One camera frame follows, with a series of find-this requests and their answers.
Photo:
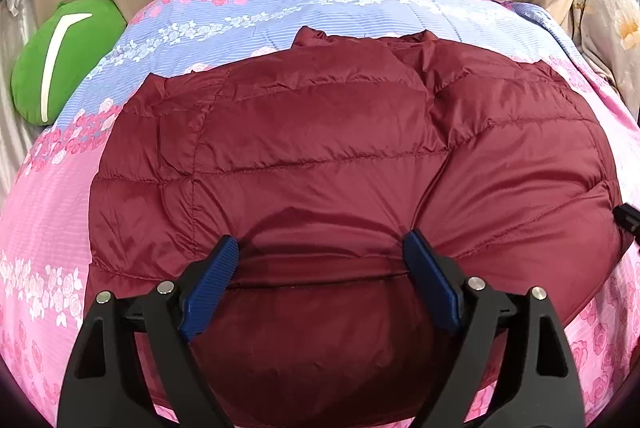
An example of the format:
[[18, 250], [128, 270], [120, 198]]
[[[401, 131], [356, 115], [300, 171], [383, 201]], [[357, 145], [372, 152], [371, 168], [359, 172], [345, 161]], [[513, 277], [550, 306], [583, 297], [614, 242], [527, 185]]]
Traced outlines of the maroon quilted puffer jacket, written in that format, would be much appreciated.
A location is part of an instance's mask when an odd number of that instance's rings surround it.
[[401, 243], [495, 289], [542, 286], [563, 323], [631, 242], [608, 137], [547, 63], [430, 32], [301, 29], [293, 45], [175, 77], [120, 111], [89, 201], [86, 295], [149, 292], [224, 235], [240, 262], [192, 350], [242, 427], [416, 414], [449, 338]]

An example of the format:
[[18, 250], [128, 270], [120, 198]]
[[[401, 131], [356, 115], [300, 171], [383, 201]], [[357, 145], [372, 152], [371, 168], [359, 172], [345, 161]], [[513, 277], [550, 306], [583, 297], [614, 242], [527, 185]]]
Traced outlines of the pink blue floral bedspread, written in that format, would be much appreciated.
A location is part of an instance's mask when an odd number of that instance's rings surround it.
[[639, 129], [547, 11], [492, 0], [156, 0], [83, 81], [32, 145], [1, 210], [1, 356], [27, 402], [55, 420], [84, 312], [88, 204], [104, 143], [151, 73], [201, 71], [290, 47], [299, 28], [356, 37], [429, 30], [548, 63], [608, 135], [623, 198], [639, 200]]

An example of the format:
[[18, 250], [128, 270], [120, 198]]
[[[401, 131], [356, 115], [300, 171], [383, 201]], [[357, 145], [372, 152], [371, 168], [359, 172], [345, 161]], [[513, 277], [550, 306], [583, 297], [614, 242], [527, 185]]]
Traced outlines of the beige floral pillow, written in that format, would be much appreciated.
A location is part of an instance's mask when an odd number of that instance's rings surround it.
[[639, 0], [574, 0], [573, 40], [639, 117]]

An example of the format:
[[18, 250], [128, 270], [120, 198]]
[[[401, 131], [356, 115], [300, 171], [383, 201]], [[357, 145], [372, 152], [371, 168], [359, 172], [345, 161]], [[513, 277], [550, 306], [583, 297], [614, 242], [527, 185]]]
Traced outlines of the green cushion white stripe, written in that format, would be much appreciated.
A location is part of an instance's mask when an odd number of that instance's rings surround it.
[[111, 0], [73, 0], [58, 6], [15, 61], [10, 88], [17, 113], [32, 125], [53, 124], [126, 25]]

